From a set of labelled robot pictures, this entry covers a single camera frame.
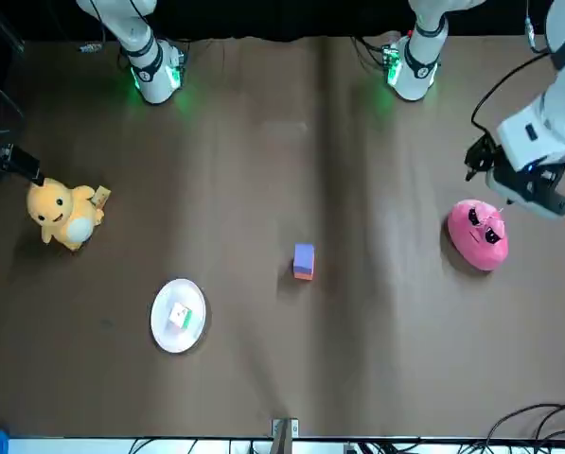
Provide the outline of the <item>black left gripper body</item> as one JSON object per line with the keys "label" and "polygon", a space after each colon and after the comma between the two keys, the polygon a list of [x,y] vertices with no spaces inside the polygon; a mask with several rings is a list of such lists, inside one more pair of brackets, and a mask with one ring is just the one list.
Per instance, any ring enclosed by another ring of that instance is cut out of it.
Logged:
{"label": "black left gripper body", "polygon": [[539,191],[544,185],[557,188],[565,172],[565,163],[527,166],[516,172],[511,166],[494,166],[486,173],[486,184],[509,204],[516,203],[533,212],[542,213]]}

